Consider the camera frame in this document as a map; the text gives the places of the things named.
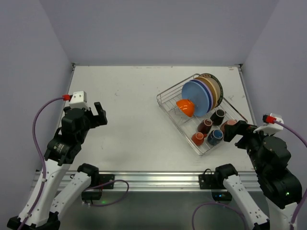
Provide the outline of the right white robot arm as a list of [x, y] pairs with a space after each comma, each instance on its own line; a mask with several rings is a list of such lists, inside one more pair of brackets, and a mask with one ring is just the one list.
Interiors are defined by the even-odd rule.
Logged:
[[235, 199], [250, 230], [297, 229], [296, 218], [307, 194], [302, 191], [298, 178], [287, 168], [291, 153], [286, 142], [274, 136], [284, 128], [299, 136], [281, 119], [273, 116], [266, 116], [264, 125], [260, 127], [245, 121], [224, 127], [225, 142], [241, 135], [235, 146], [247, 151], [269, 207], [270, 215], [266, 216], [242, 185], [233, 165], [226, 164], [215, 169], [217, 182]]

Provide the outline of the lavender plate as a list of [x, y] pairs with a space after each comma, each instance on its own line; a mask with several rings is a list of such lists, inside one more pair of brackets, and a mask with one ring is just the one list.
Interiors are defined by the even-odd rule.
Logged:
[[199, 83], [201, 82], [203, 85], [206, 85], [206, 88], [208, 89], [208, 92], [209, 92], [209, 95], [210, 95], [210, 98], [211, 98], [210, 110], [212, 110], [213, 106], [214, 106], [214, 96], [213, 96], [212, 90], [211, 90], [211, 88], [209, 86], [209, 83], [207, 82], [207, 80], [200, 79], [200, 78], [195, 78], [194, 80], [196, 80]]

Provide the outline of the tan yellow plate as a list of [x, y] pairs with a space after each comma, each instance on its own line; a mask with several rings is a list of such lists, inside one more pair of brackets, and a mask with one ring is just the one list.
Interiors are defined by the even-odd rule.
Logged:
[[218, 91], [218, 84], [215, 80], [212, 78], [204, 77], [204, 76], [198, 76], [196, 77], [197, 80], [202, 81], [205, 83], [209, 89], [212, 92], [213, 95], [213, 106], [212, 109], [216, 108], [218, 106], [218, 99], [220, 97], [220, 92]]

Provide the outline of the orange bowl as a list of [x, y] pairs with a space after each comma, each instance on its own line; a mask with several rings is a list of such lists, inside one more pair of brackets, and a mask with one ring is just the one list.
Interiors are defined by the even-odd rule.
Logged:
[[191, 100], [181, 99], [176, 102], [176, 105], [186, 116], [192, 117], [194, 115], [195, 105]]

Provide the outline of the light blue plate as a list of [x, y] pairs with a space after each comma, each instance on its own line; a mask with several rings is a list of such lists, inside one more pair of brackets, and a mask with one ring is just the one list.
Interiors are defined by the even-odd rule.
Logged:
[[209, 96], [206, 90], [194, 80], [185, 83], [181, 90], [182, 99], [189, 99], [195, 106], [194, 115], [201, 117], [209, 110]]

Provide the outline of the green rimmed printed plate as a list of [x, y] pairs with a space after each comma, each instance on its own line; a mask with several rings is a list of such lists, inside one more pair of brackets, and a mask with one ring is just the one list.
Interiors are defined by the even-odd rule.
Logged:
[[218, 96], [219, 96], [219, 98], [217, 100], [217, 106], [216, 107], [218, 107], [221, 104], [221, 102], [223, 101], [223, 98], [224, 98], [224, 91], [223, 91], [223, 87], [222, 87], [220, 81], [214, 75], [212, 75], [210, 73], [203, 73], [203, 74], [200, 75], [200, 77], [212, 79], [216, 82], [215, 87], [218, 91]]

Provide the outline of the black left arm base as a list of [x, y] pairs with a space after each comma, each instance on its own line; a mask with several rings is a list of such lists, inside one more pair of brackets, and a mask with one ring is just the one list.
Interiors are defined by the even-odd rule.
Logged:
[[90, 202], [100, 200], [102, 197], [103, 189], [113, 189], [113, 184], [102, 186], [102, 184], [108, 183], [115, 179], [114, 174], [99, 174], [99, 177], [94, 183], [91, 183], [85, 191], [81, 193], [81, 199], [83, 202]]

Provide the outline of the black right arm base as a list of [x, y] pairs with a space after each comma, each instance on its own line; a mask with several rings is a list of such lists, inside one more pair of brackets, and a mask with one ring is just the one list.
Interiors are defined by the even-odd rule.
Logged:
[[215, 202], [229, 204], [232, 201], [232, 195], [223, 185], [218, 184], [211, 169], [206, 169], [202, 174], [199, 174], [198, 181], [200, 189], [209, 190]]

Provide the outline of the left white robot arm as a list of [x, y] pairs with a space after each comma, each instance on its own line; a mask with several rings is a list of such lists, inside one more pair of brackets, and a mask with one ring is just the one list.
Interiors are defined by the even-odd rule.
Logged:
[[99, 169], [84, 163], [78, 168], [76, 178], [61, 192], [58, 187], [81, 151], [90, 129], [107, 124], [106, 112], [99, 102], [91, 109], [64, 108], [61, 126], [48, 143], [44, 166], [35, 188], [22, 212], [9, 219], [7, 227], [12, 230], [57, 230], [60, 220], [74, 200], [90, 185], [98, 182]]

